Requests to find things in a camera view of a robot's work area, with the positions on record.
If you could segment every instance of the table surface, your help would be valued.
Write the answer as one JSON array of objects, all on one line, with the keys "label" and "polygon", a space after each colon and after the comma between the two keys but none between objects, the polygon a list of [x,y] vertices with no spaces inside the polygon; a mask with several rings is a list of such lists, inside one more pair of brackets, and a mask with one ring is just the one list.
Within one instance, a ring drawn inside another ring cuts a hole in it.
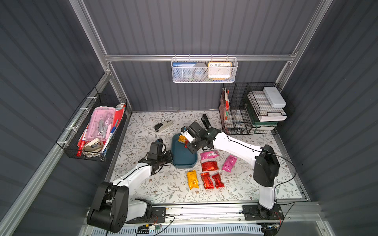
[{"label": "table surface", "polygon": [[[180,132],[181,127],[190,125],[197,121],[201,126],[202,114],[207,114],[211,125],[221,129],[219,111],[190,111],[190,112],[145,112],[133,113],[124,141],[122,143],[117,162],[111,180],[119,178],[132,169],[137,162],[149,151],[151,142],[161,138],[170,150],[173,135]],[[156,133],[154,126],[160,122],[172,120],[173,126],[164,132]],[[273,135],[252,134],[237,135],[234,138],[253,145],[264,146],[268,144],[273,147],[276,154],[281,152]],[[175,167],[164,166],[156,175],[146,179],[142,184],[130,193],[130,201],[135,198],[144,198],[152,203],[185,203],[185,202],[219,202],[219,201],[245,201],[259,199],[259,188],[253,179],[253,169],[244,160],[238,158],[231,173],[220,170],[221,180],[224,188],[206,190],[200,177],[202,173],[200,153],[198,151],[197,164],[192,169],[176,169]],[[215,160],[221,169],[229,153],[219,150],[220,157],[207,160]],[[278,158],[280,162],[278,183],[287,181],[292,177],[286,162]],[[197,171],[199,188],[189,190],[187,172]],[[301,193],[294,180],[277,187],[278,199],[302,198]]]}]

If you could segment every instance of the pink snack bag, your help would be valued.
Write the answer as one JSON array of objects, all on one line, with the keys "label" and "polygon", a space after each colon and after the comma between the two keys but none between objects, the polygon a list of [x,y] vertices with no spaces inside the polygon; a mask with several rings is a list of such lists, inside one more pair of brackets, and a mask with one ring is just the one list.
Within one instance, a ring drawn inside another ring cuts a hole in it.
[{"label": "pink snack bag", "polygon": [[201,153],[201,160],[219,157],[218,151],[206,151]]},{"label": "pink snack bag", "polygon": [[231,173],[231,169],[234,167],[236,160],[237,160],[237,157],[233,155],[229,155],[228,158],[226,159],[225,164],[223,165],[222,170],[225,170]]}]

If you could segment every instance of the desk organizer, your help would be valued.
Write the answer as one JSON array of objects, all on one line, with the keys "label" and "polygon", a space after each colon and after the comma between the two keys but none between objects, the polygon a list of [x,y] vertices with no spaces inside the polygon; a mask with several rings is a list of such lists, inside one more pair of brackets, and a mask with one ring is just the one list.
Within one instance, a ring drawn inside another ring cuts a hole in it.
[{"label": "desk organizer", "polygon": [[193,61],[173,57],[171,67],[175,83],[233,83],[238,62],[235,57],[193,58]]}]

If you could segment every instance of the yellow snack bag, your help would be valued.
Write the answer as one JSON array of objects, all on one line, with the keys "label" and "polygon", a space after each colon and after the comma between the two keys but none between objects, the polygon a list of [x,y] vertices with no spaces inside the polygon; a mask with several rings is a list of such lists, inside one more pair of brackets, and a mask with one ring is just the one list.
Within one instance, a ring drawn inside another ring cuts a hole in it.
[{"label": "yellow snack bag", "polygon": [[195,170],[192,170],[192,171],[189,171],[187,173],[187,175],[188,175],[189,189],[199,188],[198,179],[197,179],[197,172],[195,172]]},{"label": "yellow snack bag", "polygon": [[178,141],[179,141],[180,143],[185,144],[185,142],[186,142],[186,138],[185,138],[184,136],[180,135],[180,136],[178,137]]}]

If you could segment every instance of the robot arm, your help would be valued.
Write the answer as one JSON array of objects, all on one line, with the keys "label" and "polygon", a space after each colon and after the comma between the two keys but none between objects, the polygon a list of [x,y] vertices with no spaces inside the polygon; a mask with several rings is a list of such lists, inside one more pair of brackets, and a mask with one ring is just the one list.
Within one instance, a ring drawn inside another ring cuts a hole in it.
[{"label": "robot arm", "polygon": [[263,218],[269,218],[273,214],[271,209],[275,205],[276,178],[280,167],[273,148],[269,145],[262,148],[229,137],[211,127],[205,114],[203,114],[202,122],[206,129],[197,122],[181,129],[182,135],[190,142],[187,144],[188,149],[194,153],[204,147],[216,148],[231,153],[252,165],[253,178],[259,184],[260,190],[259,213]]},{"label": "robot arm", "polygon": [[138,164],[121,178],[98,187],[87,217],[87,224],[117,233],[125,222],[142,217],[150,219],[150,202],[135,200],[129,203],[129,192],[148,177],[158,172],[164,164],[172,162],[172,152],[163,151],[163,140],[151,143],[150,151]]}]

